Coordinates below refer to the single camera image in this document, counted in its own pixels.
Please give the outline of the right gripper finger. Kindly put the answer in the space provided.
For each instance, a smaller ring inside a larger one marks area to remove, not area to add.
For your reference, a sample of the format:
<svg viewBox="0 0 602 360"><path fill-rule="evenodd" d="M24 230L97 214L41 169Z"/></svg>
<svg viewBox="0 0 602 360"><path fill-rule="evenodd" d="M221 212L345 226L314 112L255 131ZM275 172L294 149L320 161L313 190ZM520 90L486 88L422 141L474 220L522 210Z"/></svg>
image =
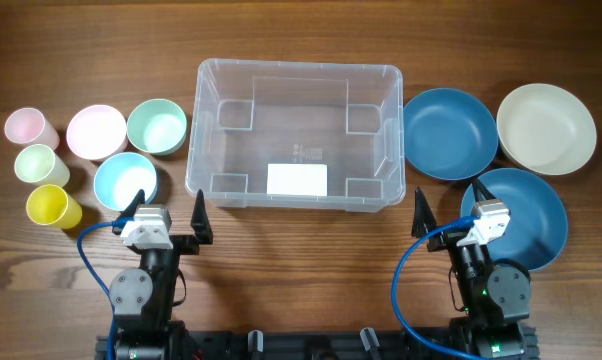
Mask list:
<svg viewBox="0 0 602 360"><path fill-rule="evenodd" d="M415 209L411 235L413 237L423 237L436 227L437 221L427 202L425 194L417 187L415 189Z"/></svg>
<svg viewBox="0 0 602 360"><path fill-rule="evenodd" d="M476 202L494 199L494 195L485 187L485 185L478 178L472 181L472 191Z"/></svg>

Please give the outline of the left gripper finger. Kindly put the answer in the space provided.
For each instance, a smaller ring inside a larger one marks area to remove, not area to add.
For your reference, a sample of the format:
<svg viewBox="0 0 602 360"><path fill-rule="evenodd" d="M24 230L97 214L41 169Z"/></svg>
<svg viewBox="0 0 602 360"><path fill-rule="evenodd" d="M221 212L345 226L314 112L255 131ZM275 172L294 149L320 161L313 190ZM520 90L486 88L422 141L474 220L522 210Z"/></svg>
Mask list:
<svg viewBox="0 0 602 360"><path fill-rule="evenodd" d="M144 205L144 204L145 204L145 191L143 189L140 189L134 196L131 203L123 211L120 212L120 215L117 217L117 219L120 220L123 218L132 218L134 216L134 214L136 213L137 208L140 205Z"/></svg>
<svg viewBox="0 0 602 360"><path fill-rule="evenodd" d="M201 189L196 194L190 226L199 244L213 243L213 231L206 211L204 192Z"/></svg>

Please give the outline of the light blue plastic bowl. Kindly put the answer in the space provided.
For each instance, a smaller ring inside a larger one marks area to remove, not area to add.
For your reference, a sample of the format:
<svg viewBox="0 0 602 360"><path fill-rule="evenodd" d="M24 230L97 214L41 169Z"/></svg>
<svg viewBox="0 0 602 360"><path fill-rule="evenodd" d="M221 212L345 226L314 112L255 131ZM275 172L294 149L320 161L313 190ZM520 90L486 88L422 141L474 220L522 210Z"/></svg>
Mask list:
<svg viewBox="0 0 602 360"><path fill-rule="evenodd" d="M97 200L108 209L123 211L139 190L145 193L145 202L151 202L158 189L158 175L154 165L145 156L123 152L104 161L93 182Z"/></svg>

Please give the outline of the dark blue plate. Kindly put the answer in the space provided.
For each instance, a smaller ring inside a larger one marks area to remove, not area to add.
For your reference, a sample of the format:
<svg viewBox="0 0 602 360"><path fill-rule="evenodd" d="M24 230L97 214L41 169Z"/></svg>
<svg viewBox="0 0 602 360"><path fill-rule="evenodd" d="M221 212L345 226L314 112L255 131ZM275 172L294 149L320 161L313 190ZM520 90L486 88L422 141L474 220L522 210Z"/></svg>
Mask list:
<svg viewBox="0 0 602 360"><path fill-rule="evenodd" d="M552 263L568 239L568 218L556 191L540 177L515 168L488 171L479 181L510 209L504 235L488 244L492 259L511 259L527 270Z"/></svg>
<svg viewBox="0 0 602 360"><path fill-rule="evenodd" d="M496 122L475 96L454 88L434 88L404 107L407 161L438 180L471 178L493 161L499 145Z"/></svg>

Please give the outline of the cream plastic plate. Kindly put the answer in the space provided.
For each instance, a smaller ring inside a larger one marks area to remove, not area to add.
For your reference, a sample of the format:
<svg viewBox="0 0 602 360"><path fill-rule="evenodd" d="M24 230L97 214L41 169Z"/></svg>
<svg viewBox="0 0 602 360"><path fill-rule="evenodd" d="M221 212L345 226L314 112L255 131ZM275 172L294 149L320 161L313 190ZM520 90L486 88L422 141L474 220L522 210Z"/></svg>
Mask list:
<svg viewBox="0 0 602 360"><path fill-rule="evenodd" d="M496 125L506 157L537 174L573 173L589 162L597 146L588 108L555 85L531 83L511 91L498 108Z"/></svg>

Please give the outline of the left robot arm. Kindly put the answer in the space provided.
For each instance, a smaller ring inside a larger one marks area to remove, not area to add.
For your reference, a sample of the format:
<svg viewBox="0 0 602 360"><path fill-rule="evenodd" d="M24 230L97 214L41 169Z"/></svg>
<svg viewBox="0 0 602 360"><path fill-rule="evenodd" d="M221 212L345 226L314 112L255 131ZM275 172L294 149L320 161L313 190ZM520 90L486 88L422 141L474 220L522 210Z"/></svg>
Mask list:
<svg viewBox="0 0 602 360"><path fill-rule="evenodd" d="M107 339L108 359L202 359L201 347L185 324L172 318L184 299L174 298L180 257L197 255L213 243L204 193L198 191L190 220L191 234L172 235L164 205L145 203L140 190L113 222L113 233L140 256L140 265L119 273L109 287L113 325Z"/></svg>

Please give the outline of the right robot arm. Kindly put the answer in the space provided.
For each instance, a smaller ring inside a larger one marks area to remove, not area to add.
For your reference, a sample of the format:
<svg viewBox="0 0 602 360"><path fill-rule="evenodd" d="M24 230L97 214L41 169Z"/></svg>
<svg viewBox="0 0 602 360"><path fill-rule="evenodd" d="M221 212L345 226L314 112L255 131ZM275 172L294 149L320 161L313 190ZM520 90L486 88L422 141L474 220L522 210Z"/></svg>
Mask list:
<svg viewBox="0 0 602 360"><path fill-rule="evenodd" d="M430 252L448 253L448 280L456 282L463 315L445 329L415 338L434 359L534 359L534 331L521 324L530 316L531 276L511 259L494 260L488 244L501 238L511 211L478 180L472 182L471 213L440 226L421 189L415 190L412 236L425 239Z"/></svg>

